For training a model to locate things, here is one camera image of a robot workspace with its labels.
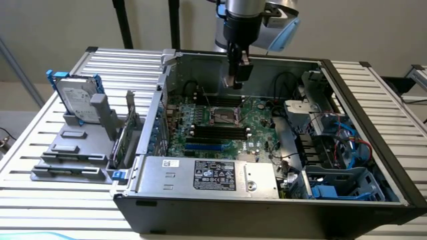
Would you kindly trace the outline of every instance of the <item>circuit board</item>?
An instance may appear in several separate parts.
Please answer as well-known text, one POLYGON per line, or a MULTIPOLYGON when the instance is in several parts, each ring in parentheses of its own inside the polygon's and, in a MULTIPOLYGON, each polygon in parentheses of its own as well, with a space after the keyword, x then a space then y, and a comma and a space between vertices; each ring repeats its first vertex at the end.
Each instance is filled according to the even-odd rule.
POLYGON ((281 160, 270 156, 278 137, 266 101, 246 97, 241 102, 238 107, 201 105, 187 97, 173 96, 167 107, 171 136, 167 156, 274 162, 279 165, 281 160), (247 139, 222 139, 221 148, 217 150, 190 149, 189 139, 194 137, 195 125, 221 127, 226 132, 233 130, 231 128, 246 129, 247 139))

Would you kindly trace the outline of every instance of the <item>warning label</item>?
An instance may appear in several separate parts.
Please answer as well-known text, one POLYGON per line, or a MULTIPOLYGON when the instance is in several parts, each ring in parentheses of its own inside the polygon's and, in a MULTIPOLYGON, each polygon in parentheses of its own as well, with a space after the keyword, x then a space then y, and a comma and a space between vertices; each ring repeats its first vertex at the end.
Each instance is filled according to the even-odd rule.
POLYGON ((235 163, 195 161, 193 186, 198 190, 237 191, 235 163))

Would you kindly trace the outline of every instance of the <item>gray plastic bracket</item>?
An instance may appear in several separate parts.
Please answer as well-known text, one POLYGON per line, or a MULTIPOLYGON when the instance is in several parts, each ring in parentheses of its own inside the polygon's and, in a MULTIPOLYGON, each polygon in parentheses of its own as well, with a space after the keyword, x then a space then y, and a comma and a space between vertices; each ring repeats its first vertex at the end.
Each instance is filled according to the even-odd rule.
POLYGON ((39 177, 46 177, 46 178, 54 177, 54 174, 50 172, 49 169, 39 169, 39 168, 37 168, 37 166, 35 166, 31 171, 33 171, 34 174, 37 174, 39 177))
POLYGON ((106 179, 105 173, 99 167, 86 166, 82 175, 89 179, 106 179))
POLYGON ((70 126, 81 126, 79 118, 75 115, 65 114, 63 118, 70 126))
POLYGON ((91 98, 91 105, 97 108, 99 122, 107 131, 107 135, 111 141, 115 141, 118 138, 118 114, 110 108, 109 97, 106 94, 95 93, 91 98))
POLYGON ((177 50, 175 49, 165 49, 161 56, 162 66, 169 66, 177 64, 177 50))
POLYGON ((81 150, 81 148, 77 145, 58 145, 58 144, 54 144, 54 147, 51 148, 53 152, 70 153, 70 154, 78 154, 79 150, 81 150))
POLYGON ((65 161, 69 162, 83 162, 89 161, 94 165, 105 165, 109 163, 107 156, 105 154, 73 154, 62 152, 45 152, 42 159, 49 164, 59 164, 65 161))
POLYGON ((86 139, 89 134, 86 131, 62 131, 61 136, 63 139, 86 139))

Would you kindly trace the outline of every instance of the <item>aluminum slotted platform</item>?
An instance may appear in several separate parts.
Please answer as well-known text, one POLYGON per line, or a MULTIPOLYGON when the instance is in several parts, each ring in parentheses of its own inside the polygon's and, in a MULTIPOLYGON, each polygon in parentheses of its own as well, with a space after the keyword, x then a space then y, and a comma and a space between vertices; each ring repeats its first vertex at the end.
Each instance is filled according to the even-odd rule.
MULTIPOLYGON (((85 54, 73 73, 101 74, 109 101, 122 115, 127 113, 127 89, 135 90, 137 111, 145 117, 162 74, 161 59, 161 51, 99 48, 95 53, 85 54)), ((394 105, 370 69, 357 62, 334 62, 334 65, 420 190, 427 196, 426 137, 394 105)), ((117 208, 110 185, 37 182, 30 179, 31 169, 62 129, 65 110, 54 94, 0 161, 0 234, 57 232, 86 240, 143 239, 133 232, 117 208)), ((359 239, 421 240, 427 236, 426 227, 427 217, 420 217, 403 226, 385 225, 359 239)), ((201 237, 163 236, 162 239, 201 237)))

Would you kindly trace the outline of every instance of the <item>robotic arm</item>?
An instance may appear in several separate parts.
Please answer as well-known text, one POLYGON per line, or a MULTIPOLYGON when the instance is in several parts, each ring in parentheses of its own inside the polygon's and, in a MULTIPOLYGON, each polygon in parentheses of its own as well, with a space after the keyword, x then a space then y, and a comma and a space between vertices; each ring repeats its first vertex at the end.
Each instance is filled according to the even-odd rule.
POLYGON ((227 52, 225 85, 241 89, 254 65, 250 45, 279 52, 291 41, 299 25, 298 0, 217 0, 215 50, 227 52))

